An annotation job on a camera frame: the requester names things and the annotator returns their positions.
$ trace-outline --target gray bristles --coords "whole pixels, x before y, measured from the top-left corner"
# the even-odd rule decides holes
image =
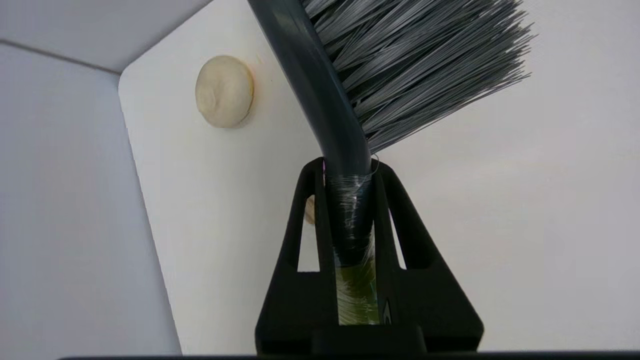
[[[302,0],[371,152],[528,77],[521,0]]]

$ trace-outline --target brush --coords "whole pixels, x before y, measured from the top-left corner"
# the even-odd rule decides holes
[[[249,1],[323,152],[340,323],[376,323],[371,154],[529,77],[521,1]]]

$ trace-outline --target black base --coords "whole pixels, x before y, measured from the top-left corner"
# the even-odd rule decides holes
[[[376,280],[384,325],[338,325],[332,236],[323,161],[307,164],[298,179],[280,257],[255,330],[259,354],[421,354],[473,351],[480,318],[435,247],[391,168],[378,161],[372,210]],[[298,272],[305,203],[316,196],[319,272]],[[389,213],[406,270],[400,268]]]

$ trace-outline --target black holder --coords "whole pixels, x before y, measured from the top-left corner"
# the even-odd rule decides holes
[[[382,325],[338,325],[335,263],[323,159],[300,173],[280,256],[255,329],[259,354],[375,354],[475,351],[484,328],[394,171],[373,161],[371,198]],[[316,196],[319,272],[298,272],[307,198]],[[397,261],[391,213],[406,263]]]

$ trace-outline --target white wall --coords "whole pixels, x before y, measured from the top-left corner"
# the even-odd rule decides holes
[[[380,154],[483,350],[640,348],[640,1],[530,0],[524,83]]]
[[[0,358],[179,354],[118,77],[0,44]]]
[[[210,0],[0,0],[0,38],[122,72]]]

